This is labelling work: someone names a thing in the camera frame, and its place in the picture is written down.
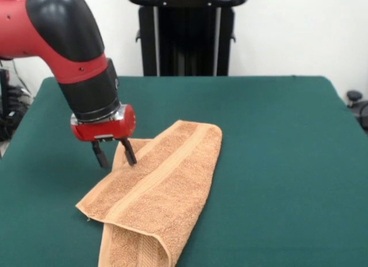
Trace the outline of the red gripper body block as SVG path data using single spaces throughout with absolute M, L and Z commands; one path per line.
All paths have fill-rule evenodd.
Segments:
M 121 104 L 110 116 L 90 123 L 82 122 L 72 114 L 70 124 L 75 137 L 84 142 L 103 139 L 119 140 L 133 134 L 136 116 L 131 105 Z

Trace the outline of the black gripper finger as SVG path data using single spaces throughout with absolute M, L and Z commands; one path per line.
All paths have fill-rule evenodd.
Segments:
M 121 142 L 121 144 L 125 148 L 125 156 L 126 156 L 126 159 L 129 163 L 129 165 L 134 166 L 135 164 L 137 164 L 135 153 L 133 151 L 133 148 L 132 148 L 132 145 L 131 145 L 130 141 L 127 138 L 121 138 L 121 139 L 119 139 L 119 141 Z
M 91 145 L 100 167 L 109 167 L 108 159 L 105 153 L 101 150 L 99 142 L 93 141 Z

